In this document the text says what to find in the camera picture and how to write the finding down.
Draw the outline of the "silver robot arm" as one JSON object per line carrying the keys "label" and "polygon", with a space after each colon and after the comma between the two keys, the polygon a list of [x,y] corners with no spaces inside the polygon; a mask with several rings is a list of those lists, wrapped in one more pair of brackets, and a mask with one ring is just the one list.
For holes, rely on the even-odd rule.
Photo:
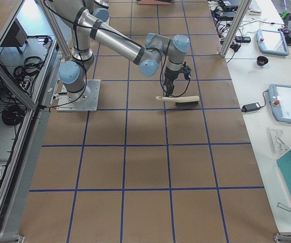
{"label": "silver robot arm", "polygon": [[177,103],[198,101],[197,96],[173,95],[174,80],[179,74],[182,73],[186,79],[190,79],[191,69],[184,62],[190,47],[187,36],[176,35],[168,38],[150,33],[147,35],[145,45],[142,46],[97,17],[92,1],[53,1],[49,10],[62,18],[72,29],[76,39],[75,53],[78,56],[89,51],[89,48],[84,48],[82,44],[87,44],[93,39],[138,65],[139,71],[144,76],[155,75],[161,59],[166,57],[168,60],[164,62],[166,65],[164,82],[161,84],[165,96],[156,99]]}

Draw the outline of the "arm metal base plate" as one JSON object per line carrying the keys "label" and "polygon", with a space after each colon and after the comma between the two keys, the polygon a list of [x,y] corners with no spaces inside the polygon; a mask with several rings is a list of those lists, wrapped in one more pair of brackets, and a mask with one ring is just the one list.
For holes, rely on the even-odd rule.
{"label": "arm metal base plate", "polygon": [[98,99],[100,93],[101,80],[88,79],[87,87],[84,93],[68,93],[65,86],[62,85],[61,92],[66,93],[59,97],[58,106],[59,112],[78,112],[78,111],[97,111]]}

